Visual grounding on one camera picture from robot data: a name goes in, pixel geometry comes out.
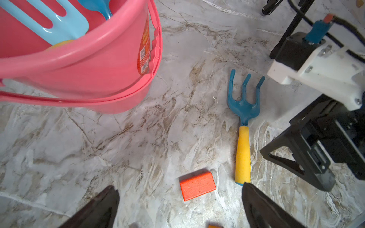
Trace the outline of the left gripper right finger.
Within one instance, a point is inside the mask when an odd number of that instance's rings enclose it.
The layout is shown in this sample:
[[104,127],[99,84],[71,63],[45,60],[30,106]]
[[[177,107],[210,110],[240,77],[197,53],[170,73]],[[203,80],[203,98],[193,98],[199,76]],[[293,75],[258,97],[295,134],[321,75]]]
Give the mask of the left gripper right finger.
[[305,228],[251,183],[243,184],[242,203],[251,228]]

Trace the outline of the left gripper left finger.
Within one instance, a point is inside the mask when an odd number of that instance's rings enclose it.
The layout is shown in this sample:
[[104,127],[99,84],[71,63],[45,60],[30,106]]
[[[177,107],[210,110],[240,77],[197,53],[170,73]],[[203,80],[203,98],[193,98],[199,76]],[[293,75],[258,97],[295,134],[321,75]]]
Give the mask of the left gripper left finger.
[[60,228],[111,228],[119,206],[118,190],[109,185]]

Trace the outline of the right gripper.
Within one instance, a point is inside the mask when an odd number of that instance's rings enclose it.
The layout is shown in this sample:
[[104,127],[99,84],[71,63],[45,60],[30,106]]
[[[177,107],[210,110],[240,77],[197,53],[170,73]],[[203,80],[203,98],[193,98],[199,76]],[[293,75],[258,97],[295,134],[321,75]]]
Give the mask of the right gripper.
[[290,126],[260,153],[310,185],[329,192],[335,185],[331,162],[346,164],[359,180],[365,179],[365,100],[349,111],[340,102],[321,95],[290,120]]

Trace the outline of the teal rake yellow handle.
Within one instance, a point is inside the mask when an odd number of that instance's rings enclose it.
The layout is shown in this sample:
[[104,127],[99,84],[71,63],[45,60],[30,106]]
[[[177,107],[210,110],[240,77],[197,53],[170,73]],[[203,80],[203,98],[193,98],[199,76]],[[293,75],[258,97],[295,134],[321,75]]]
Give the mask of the teal rake yellow handle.
[[251,74],[247,75],[242,84],[241,100],[239,101],[233,99],[232,96],[234,77],[235,69],[232,69],[228,85],[227,104],[230,110],[240,118],[235,165],[235,183],[242,186],[245,183],[251,182],[251,151],[248,122],[260,114],[260,88],[265,77],[261,77],[256,86],[256,101],[253,104],[249,103],[246,99],[246,89]]
[[78,0],[78,2],[87,10],[101,13],[106,20],[112,17],[110,0]]

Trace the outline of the light blue garden fork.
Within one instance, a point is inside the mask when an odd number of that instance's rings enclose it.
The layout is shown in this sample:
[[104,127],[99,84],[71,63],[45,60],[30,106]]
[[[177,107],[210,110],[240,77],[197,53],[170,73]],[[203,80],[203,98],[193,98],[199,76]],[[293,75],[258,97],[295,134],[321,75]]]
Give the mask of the light blue garden fork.
[[28,3],[52,22],[52,28],[45,28],[38,24],[10,1],[1,1],[1,8],[50,45],[54,46],[64,41],[76,40],[84,36],[89,30],[88,20],[69,1],[57,1],[66,11],[66,15],[63,17],[42,1],[33,0],[28,1]]

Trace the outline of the yellow scoop yellow handle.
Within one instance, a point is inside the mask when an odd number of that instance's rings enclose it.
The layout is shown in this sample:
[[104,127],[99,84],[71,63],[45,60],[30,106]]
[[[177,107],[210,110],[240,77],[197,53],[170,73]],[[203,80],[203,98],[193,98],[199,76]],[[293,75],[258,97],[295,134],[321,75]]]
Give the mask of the yellow scoop yellow handle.
[[60,42],[60,43],[58,43],[56,45],[53,45],[53,46],[49,47],[48,49],[54,49],[54,48],[57,48],[57,47],[61,47],[61,46],[65,45],[65,44],[68,44],[68,43],[73,42],[73,41],[74,40],[66,40],[66,41]]

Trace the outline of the orange cube block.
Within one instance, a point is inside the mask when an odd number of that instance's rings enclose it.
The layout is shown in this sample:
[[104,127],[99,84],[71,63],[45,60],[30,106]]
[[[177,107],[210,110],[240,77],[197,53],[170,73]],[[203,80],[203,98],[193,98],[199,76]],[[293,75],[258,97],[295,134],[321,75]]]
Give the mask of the orange cube block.
[[222,228],[222,227],[215,226],[215,225],[208,225],[208,228]]

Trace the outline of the red rectangular block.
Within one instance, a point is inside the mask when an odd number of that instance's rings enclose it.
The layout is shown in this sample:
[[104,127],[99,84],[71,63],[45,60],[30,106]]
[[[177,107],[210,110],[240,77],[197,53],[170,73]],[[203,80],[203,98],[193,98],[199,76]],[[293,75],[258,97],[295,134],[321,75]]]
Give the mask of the red rectangular block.
[[182,197],[184,201],[189,201],[216,190],[216,185],[211,172],[180,181]]

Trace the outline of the pink plastic bucket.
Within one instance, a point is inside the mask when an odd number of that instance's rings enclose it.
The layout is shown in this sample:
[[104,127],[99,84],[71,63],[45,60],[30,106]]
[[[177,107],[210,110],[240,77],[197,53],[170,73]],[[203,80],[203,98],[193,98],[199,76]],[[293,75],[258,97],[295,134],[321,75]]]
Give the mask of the pink plastic bucket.
[[[52,22],[28,1],[10,1],[38,24]],[[65,16],[57,1],[42,1]],[[1,91],[1,101],[85,107],[118,114],[146,97],[159,69],[162,26],[154,1],[110,1],[112,17],[69,1],[88,20],[88,32],[61,47],[52,45],[1,8],[1,80],[13,80],[48,94],[35,97]]]

